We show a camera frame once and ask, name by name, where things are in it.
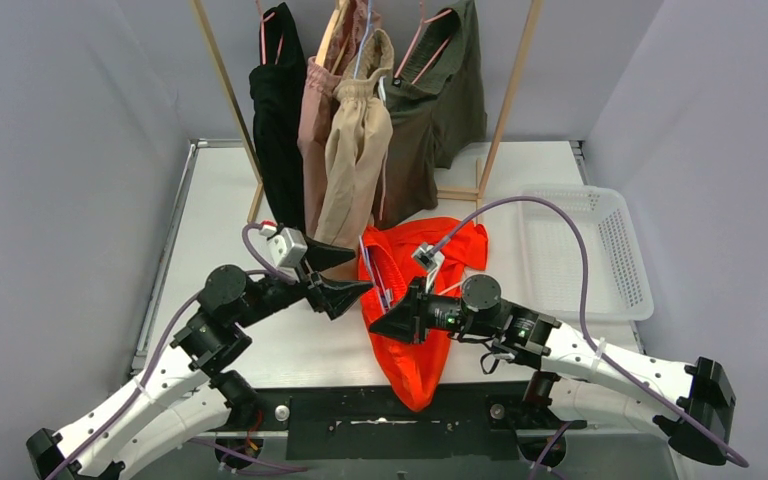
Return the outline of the light blue wire hanger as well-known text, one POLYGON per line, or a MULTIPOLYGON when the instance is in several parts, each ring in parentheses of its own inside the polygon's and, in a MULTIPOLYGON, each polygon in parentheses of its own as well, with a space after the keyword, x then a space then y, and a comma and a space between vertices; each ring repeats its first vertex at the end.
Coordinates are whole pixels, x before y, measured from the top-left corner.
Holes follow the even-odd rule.
POLYGON ((384 313, 387 313, 391 309, 392 302, 393 302, 392 290, 389 289, 385 284, 385 282, 383 281, 381 272, 377 264, 374 262, 369 248, 364 243, 363 237, 359 236, 358 240, 359 240, 360 252, 363 258, 365 269, 376 291, 376 295, 378 297, 378 303, 382 311, 384 313))

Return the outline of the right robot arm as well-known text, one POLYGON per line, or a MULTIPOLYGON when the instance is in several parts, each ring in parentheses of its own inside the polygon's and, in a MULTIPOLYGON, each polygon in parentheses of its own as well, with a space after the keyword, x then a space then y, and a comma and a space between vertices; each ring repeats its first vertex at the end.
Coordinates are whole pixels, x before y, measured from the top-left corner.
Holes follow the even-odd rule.
POLYGON ((668 361, 587 339, 565 322, 503 299, 491 276, 467 279, 459 297, 431 294, 415 278, 368 329, 406 344, 445 332, 484 345, 495 362, 534 369, 522 411, 535 426, 556 419, 615 423, 660 436, 703 464, 740 461, 729 446, 736 398, 720 363, 668 361))

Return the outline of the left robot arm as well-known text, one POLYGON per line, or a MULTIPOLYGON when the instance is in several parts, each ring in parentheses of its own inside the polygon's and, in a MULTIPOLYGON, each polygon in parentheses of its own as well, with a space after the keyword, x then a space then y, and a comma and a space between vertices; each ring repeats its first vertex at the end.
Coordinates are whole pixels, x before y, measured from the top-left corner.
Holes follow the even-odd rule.
POLYGON ((202 433, 246 425, 257 414, 258 396, 230 367, 252 343, 246 328, 300 301, 336 319, 372 287, 325 277, 355 259, 352 248, 285 227, 267 240, 268 274, 254 280, 236 265, 215 268, 176 313, 196 304, 194 315, 181 329, 167 326, 138 375, 76 421, 28 438, 38 478, 131 479, 202 433))

